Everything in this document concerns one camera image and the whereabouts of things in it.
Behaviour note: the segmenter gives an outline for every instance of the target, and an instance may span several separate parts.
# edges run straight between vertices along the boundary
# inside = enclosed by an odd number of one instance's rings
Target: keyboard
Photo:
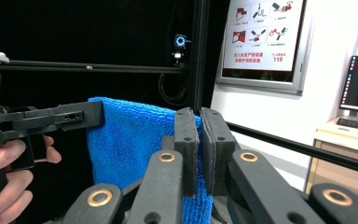
[[[340,118],[338,119],[337,124],[358,129],[358,120]]]

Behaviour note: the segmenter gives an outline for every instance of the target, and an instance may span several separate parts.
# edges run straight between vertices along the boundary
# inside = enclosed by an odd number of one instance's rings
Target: human hand
[[[47,157],[41,161],[57,163],[61,160],[60,153],[52,146],[54,140],[45,136]],[[0,169],[7,167],[25,150],[25,144],[20,140],[13,140],[0,147]],[[0,223],[9,223],[18,217],[32,200],[33,195],[27,186],[33,175],[28,170],[7,174],[7,185],[0,192]]]

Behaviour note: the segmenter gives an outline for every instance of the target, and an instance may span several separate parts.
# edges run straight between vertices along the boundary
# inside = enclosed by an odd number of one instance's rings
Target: blue towel
[[[173,135],[175,111],[154,105],[90,98],[103,101],[105,124],[87,129],[89,155],[93,166],[94,184],[113,184],[126,188],[144,174],[153,153],[161,149],[162,137]],[[201,138],[201,119],[195,117]],[[184,197],[183,223],[211,222],[212,197],[207,195],[200,173],[201,145],[197,195]]]

